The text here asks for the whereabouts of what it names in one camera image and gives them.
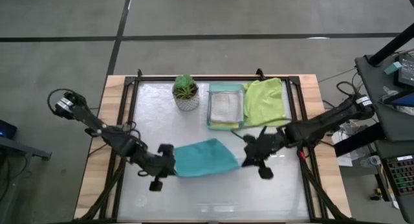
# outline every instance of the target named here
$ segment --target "succulent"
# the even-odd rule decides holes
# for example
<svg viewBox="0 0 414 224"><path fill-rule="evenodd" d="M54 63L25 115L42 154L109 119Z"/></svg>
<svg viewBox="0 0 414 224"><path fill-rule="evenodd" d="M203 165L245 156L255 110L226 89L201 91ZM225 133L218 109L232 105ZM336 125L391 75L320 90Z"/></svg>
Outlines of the succulent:
<svg viewBox="0 0 414 224"><path fill-rule="evenodd" d="M197 94L197 85L194 79L188 75L177 76L173 86L173 95L179 99L191 99Z"/></svg>

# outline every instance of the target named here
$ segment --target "towel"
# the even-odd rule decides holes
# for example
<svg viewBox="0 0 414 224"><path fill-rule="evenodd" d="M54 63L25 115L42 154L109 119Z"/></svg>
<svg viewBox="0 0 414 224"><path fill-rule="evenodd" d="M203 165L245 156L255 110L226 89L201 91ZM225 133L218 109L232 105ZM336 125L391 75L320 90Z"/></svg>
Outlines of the towel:
<svg viewBox="0 0 414 224"><path fill-rule="evenodd" d="M175 171L180 177L197 177L239 168L230 150L219 140L210 139L175 148Z"/></svg>
<svg viewBox="0 0 414 224"><path fill-rule="evenodd" d="M210 91L210 122L243 121L243 91Z"/></svg>
<svg viewBox="0 0 414 224"><path fill-rule="evenodd" d="M285 117L282 100L282 82L279 78L245 84L245 125L256 126L276 118ZM267 126L280 126L287 121L275 121Z"/></svg>

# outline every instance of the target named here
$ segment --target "black desk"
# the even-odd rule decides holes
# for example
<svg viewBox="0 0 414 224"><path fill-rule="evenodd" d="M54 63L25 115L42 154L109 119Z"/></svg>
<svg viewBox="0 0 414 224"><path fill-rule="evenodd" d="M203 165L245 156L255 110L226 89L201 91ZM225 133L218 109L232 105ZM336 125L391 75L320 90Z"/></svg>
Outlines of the black desk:
<svg viewBox="0 0 414 224"><path fill-rule="evenodd" d="M392 141L414 140L414 132L410 127L414 126L414 116L395 111L378 102L379 98L385 94L383 86L398 92L403 91L403 88L393 84L393 75L386 75L384 73L384 69L393 62L393 58L387 58L380 67L373 67L368 64L365 57L355 59L358 74L364 82L387 139Z"/></svg>
<svg viewBox="0 0 414 224"><path fill-rule="evenodd" d="M375 113L380 121L363 131L335 144L337 156L349 153L357 148L374 142L376 152L385 163L384 159L413 155L414 153L414 116L396 111L380 103L382 96L386 94L383 86L390 90L403 91L403 88L393 84L393 75L386 75L384 69L394 62L394 58L388 57L380 66L373 67L368 63L366 57L355 59L358 74L361 76L365 88L370 97ZM403 218L414 223L414 196L396 196L400 205Z"/></svg>
<svg viewBox="0 0 414 224"><path fill-rule="evenodd" d="M0 150L0 178L5 180L7 177L7 170L10 170L10 175L17 175L20 173L19 176L10 180L6 194L3 200L0 201L0 224L2 224L8 223L7 221L10 219L10 211L17 199L17 189L19 187L18 184L20 182L21 174L28 168L32 156L38 156L41 157L43 161L48 161L52 153L26 146L4 137L0 137ZM23 164L22 158L26 158L26 165ZM6 183L3 183L0 187L0 191L3 192L3 190L6 189Z"/></svg>

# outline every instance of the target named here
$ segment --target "clear plastic container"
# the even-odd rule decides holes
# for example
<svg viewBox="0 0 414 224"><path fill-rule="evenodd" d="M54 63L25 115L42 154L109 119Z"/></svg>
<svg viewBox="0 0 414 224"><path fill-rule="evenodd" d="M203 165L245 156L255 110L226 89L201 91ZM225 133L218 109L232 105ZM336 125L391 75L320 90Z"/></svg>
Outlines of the clear plastic container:
<svg viewBox="0 0 414 224"><path fill-rule="evenodd" d="M360 163L361 163L361 166L363 167L376 166L376 165L381 164L381 159L379 156L374 155L366 159L362 159Z"/></svg>
<svg viewBox="0 0 414 224"><path fill-rule="evenodd" d="M358 148L351 153L349 153L349 156L351 157L351 160L357 160L359 158L365 157L365 151L362 148Z"/></svg>

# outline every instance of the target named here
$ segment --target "white table surface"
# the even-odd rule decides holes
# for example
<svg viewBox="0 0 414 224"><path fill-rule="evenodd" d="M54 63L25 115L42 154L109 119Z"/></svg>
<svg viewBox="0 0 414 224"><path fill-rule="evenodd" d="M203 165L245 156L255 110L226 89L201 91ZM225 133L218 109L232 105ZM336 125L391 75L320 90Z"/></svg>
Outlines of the white table surface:
<svg viewBox="0 0 414 224"><path fill-rule="evenodd" d="M208 83L197 82L200 104L193 111L181 111L171 94L173 82L140 82L134 121L149 151L160 144L185 146L207 139L219 139L241 164L245 144L229 131L206 127ZM285 114L291 117L283 83ZM261 128L240 131L257 136ZM274 178L262 180L256 167L197 178L175 176L162 179L161 192L148 190L152 177L139 177L136 164L127 164L118 221L224 221L224 220L309 220L296 149L283 148L269 158Z"/></svg>

